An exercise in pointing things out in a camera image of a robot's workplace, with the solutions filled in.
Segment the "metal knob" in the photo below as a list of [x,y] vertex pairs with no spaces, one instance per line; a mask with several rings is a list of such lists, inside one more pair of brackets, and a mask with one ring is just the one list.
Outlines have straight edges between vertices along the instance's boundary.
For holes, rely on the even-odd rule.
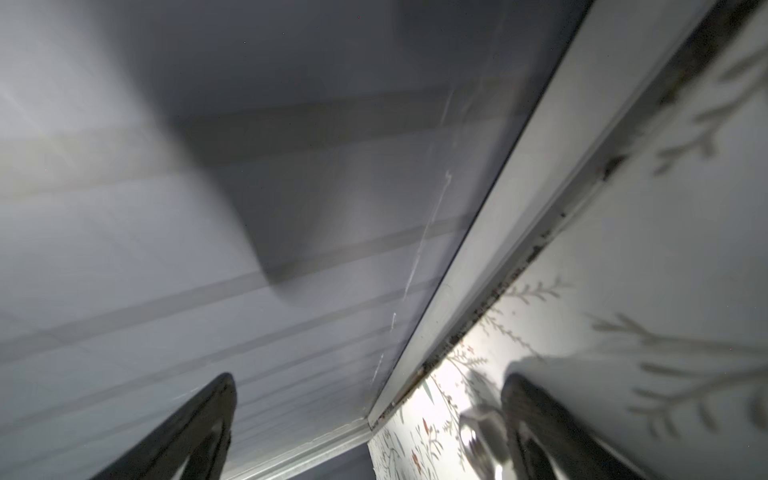
[[489,405],[473,406],[458,418],[464,455],[481,480],[501,480],[511,461],[504,417]]

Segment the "white trim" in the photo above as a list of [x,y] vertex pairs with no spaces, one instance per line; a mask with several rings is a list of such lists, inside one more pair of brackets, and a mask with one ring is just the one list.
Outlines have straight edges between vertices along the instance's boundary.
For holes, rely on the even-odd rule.
[[248,467],[241,473],[227,477],[227,480],[285,480],[370,439],[371,428],[368,422],[358,419],[264,463]]
[[392,375],[375,425],[646,90],[714,0],[596,0]]

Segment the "floral wallpaper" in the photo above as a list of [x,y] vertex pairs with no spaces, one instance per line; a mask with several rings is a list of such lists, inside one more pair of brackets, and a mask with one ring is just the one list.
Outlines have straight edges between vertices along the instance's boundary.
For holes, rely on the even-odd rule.
[[764,2],[377,432],[377,477],[476,478],[458,416],[522,372],[659,476],[763,478],[767,125]]

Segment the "white ceiling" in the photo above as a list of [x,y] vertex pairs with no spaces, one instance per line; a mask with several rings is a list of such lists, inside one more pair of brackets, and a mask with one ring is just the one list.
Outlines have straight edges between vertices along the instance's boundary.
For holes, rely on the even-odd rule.
[[583,8],[466,5],[2,3],[0,478],[368,412]]

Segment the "wallpaper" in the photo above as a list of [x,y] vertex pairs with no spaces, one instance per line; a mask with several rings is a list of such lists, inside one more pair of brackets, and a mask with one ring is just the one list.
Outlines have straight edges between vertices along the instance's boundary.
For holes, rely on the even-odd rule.
[[766,86],[763,4],[378,431],[379,480],[476,478],[458,417],[511,372],[661,478],[763,478]]

